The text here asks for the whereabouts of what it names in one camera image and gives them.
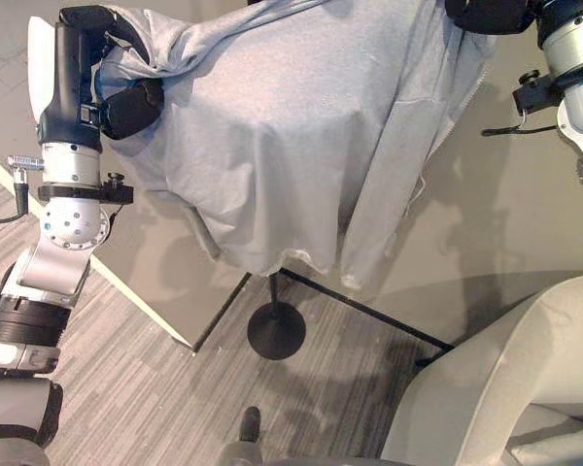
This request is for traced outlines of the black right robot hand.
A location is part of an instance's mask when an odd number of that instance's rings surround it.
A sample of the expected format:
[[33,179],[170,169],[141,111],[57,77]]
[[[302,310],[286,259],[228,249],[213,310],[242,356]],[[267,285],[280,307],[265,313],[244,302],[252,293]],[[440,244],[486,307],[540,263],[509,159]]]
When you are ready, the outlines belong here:
[[535,18],[537,1],[446,0],[448,17],[461,29],[484,35],[524,32]]

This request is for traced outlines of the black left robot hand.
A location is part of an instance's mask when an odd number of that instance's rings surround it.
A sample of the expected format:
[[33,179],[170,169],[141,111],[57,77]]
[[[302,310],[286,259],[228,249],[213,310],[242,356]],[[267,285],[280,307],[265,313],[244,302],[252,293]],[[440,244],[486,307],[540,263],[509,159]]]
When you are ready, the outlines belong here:
[[93,68],[119,46],[117,40],[151,61],[135,27],[108,7],[63,8],[54,24],[29,19],[29,98],[39,145],[64,143],[100,152],[103,135],[125,139],[160,117],[160,79],[136,80],[107,98],[92,89]]

